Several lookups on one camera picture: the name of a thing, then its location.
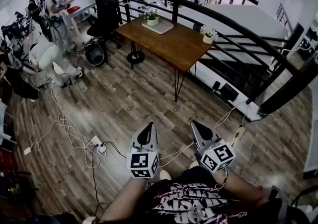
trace black mesh chair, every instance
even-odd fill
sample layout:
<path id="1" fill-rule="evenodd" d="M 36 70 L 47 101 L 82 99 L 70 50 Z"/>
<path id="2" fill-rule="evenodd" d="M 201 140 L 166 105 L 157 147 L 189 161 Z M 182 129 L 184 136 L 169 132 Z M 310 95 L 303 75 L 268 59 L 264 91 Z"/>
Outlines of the black mesh chair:
<path id="1" fill-rule="evenodd" d="M 93 37 L 111 40 L 120 48 L 121 45 L 115 41 L 113 31 L 122 23 L 118 0 L 95 0 L 97 6 L 98 20 L 87 31 Z"/>

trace red object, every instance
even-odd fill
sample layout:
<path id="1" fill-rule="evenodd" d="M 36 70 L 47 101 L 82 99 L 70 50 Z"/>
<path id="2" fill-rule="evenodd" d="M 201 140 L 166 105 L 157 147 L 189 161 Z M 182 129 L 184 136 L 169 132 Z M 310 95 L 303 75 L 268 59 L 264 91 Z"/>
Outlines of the red object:
<path id="1" fill-rule="evenodd" d="M 80 7 L 79 6 L 74 6 L 74 7 L 69 7 L 67 9 L 68 13 L 73 13 L 74 11 L 78 10 Z"/>
<path id="2" fill-rule="evenodd" d="M 13 153 L 0 150 L 0 168 L 18 170 L 18 165 L 16 164 Z"/>

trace bracelet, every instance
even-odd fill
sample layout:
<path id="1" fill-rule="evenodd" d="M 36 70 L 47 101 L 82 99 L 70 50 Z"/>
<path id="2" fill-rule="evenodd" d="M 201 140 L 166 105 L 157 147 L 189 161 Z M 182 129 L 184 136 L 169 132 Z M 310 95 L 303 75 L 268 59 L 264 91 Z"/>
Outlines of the bracelet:
<path id="1" fill-rule="evenodd" d="M 224 178 L 224 181 L 222 183 L 222 185 L 220 186 L 219 184 L 216 184 L 214 186 L 214 188 L 216 188 L 217 190 L 221 190 L 224 188 L 225 186 L 225 183 L 227 182 L 227 179 L 228 179 L 228 170 L 226 168 L 224 168 L 224 171 L 225 171 L 225 178 Z"/>

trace tray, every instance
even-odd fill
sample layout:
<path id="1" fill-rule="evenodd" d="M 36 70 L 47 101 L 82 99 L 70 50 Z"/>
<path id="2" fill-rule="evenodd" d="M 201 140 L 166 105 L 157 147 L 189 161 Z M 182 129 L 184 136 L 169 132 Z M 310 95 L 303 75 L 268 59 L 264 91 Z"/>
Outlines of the tray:
<path id="1" fill-rule="evenodd" d="M 154 31 L 155 33 L 158 33 L 158 34 L 164 34 L 174 27 L 172 23 L 162 20 L 161 18 L 159 18 L 159 24 L 157 24 L 156 26 L 149 26 L 147 24 L 147 21 L 144 21 L 142 25 L 143 27 L 151 31 Z"/>

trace white flower pot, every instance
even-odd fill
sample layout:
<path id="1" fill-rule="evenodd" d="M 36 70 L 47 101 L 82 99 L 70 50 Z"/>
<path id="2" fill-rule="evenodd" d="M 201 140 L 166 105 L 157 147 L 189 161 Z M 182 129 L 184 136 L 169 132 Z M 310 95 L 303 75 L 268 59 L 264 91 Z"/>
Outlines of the white flower pot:
<path id="1" fill-rule="evenodd" d="M 157 24 L 159 24 L 159 17 L 157 17 L 155 20 L 149 20 L 148 19 L 147 24 L 149 26 L 156 26 Z"/>
<path id="2" fill-rule="evenodd" d="M 206 44 L 212 44 L 213 39 L 204 34 L 203 42 L 206 43 Z"/>

